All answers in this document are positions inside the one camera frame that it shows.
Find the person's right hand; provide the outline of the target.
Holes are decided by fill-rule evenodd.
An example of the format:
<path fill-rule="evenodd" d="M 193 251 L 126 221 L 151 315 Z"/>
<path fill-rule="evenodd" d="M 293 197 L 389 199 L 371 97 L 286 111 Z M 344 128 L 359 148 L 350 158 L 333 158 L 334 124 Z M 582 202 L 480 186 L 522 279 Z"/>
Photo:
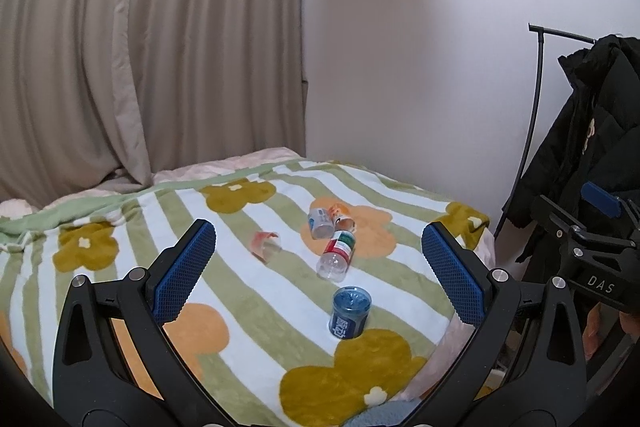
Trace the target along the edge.
<path fill-rule="evenodd" d="M 605 337 L 613 332 L 614 323 L 620 323 L 625 334 L 639 338 L 639 315 L 620 312 L 618 319 L 614 319 L 614 311 L 602 303 L 597 303 L 587 315 L 587 323 L 582 332 L 582 347 L 585 358 L 589 361 L 605 340 Z"/>

